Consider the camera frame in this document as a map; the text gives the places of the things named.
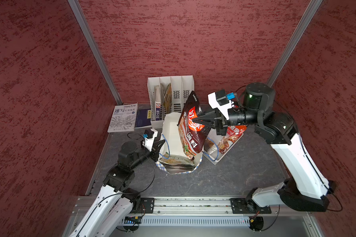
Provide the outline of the black red condiment packet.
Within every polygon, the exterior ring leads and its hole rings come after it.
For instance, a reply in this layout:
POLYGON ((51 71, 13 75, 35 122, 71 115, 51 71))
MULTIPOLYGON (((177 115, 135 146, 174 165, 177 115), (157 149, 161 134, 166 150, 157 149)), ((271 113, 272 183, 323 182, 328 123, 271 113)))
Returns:
POLYGON ((170 173, 192 171, 196 167, 194 161, 187 157, 168 155, 159 159, 159 163, 170 173))

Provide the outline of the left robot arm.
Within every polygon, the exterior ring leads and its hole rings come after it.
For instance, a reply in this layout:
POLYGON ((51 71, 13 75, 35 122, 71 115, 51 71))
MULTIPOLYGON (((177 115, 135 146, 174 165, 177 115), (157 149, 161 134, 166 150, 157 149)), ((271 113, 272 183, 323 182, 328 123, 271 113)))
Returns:
POLYGON ((118 162, 107 173, 98 196, 70 236, 108 237, 128 214, 139 211, 141 192, 129 187, 134 170, 145 161, 155 167, 165 143, 152 139, 146 139, 140 146, 132 141, 124 143, 118 162))

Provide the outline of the checkered paper bag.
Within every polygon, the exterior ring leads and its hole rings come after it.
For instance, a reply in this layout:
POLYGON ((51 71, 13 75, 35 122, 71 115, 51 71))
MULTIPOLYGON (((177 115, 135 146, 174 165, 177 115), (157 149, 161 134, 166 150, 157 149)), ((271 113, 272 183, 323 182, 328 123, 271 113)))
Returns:
MULTIPOLYGON (((177 126, 180 116, 181 116, 180 113, 173 112, 166 115, 165 117, 165 120, 163 122, 163 127, 162 127, 162 134, 161 134, 161 140, 165 140, 165 144, 161 148, 159 159, 162 156, 164 156, 166 153, 168 155, 186 157, 182 148, 179 130, 177 126)), ((195 156, 194 163, 196 167, 192 171, 170 173, 162 166, 161 163, 159 163, 159 160, 156 162, 156 165, 160 170, 165 171, 169 174, 189 174, 198 169, 199 165, 202 163, 204 158, 205 157, 203 157, 203 152, 195 156)))

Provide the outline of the orange red condiment packet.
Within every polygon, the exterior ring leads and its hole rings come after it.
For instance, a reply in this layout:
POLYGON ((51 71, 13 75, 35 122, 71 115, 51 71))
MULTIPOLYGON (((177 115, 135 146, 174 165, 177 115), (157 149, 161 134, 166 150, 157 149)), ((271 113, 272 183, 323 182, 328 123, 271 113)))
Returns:
POLYGON ((229 126, 226 135, 218 143, 219 152, 224 155, 243 136, 247 126, 229 126))

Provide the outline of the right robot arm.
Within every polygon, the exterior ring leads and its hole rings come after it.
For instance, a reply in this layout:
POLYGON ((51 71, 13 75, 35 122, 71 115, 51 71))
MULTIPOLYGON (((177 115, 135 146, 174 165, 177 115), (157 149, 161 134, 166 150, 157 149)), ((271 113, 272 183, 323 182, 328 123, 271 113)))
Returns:
POLYGON ((268 85, 251 83, 245 88, 243 102, 233 107, 233 93, 214 92, 208 96, 211 110, 192 121, 210 126, 217 135, 225 135, 230 126, 252 124, 255 133, 278 153, 288 168, 291 178, 249 192, 244 200, 249 212, 272 205, 285 205, 295 211, 326 212, 329 210, 327 196, 334 194, 336 184, 317 168, 295 120, 289 114, 273 111, 275 95, 275 90, 268 85))

